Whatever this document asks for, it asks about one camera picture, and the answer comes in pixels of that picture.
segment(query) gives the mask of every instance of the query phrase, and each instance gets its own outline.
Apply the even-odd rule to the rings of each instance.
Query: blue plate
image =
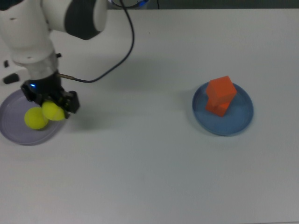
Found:
[[[233,135],[244,130],[253,117],[253,105],[247,92],[234,84],[237,94],[225,115],[219,117],[205,109],[208,101],[207,85],[208,83],[203,84],[193,97],[192,108],[196,120],[209,132],[221,136]]]

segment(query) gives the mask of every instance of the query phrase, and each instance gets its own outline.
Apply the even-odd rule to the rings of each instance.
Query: blue led light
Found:
[[[144,6],[145,3],[146,3],[145,1],[142,1],[139,3],[139,6],[142,7],[142,6]]]

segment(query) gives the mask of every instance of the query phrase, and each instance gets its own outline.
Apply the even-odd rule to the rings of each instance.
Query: plate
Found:
[[[229,136],[240,133],[253,118],[253,104],[247,92],[234,84],[237,94],[230,103],[223,117],[219,117],[205,109],[208,96],[203,84],[194,94],[192,109],[196,120],[209,132],[221,136]]]
[[[39,106],[27,101],[21,90],[8,96],[0,106],[0,132],[8,140],[19,145],[33,146],[52,138],[65,121],[49,121],[41,130],[33,130],[26,126],[25,113],[32,107]]]

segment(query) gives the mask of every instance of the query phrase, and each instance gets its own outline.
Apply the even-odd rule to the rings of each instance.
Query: orange cube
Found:
[[[237,90],[228,76],[213,79],[209,82],[206,93],[212,106],[218,106],[224,103],[230,103]]]
[[[223,117],[225,115],[225,112],[228,109],[229,105],[230,105],[230,102],[221,104],[219,106],[213,106],[211,100],[209,99],[206,104],[206,110],[211,113],[214,113],[220,117]]]

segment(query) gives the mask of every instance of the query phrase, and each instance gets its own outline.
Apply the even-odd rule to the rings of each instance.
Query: purple plate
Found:
[[[8,96],[0,106],[0,132],[8,140],[19,145],[33,146],[52,138],[65,121],[49,121],[41,130],[33,130],[26,126],[25,113],[32,107],[39,106],[27,101],[21,90]]]

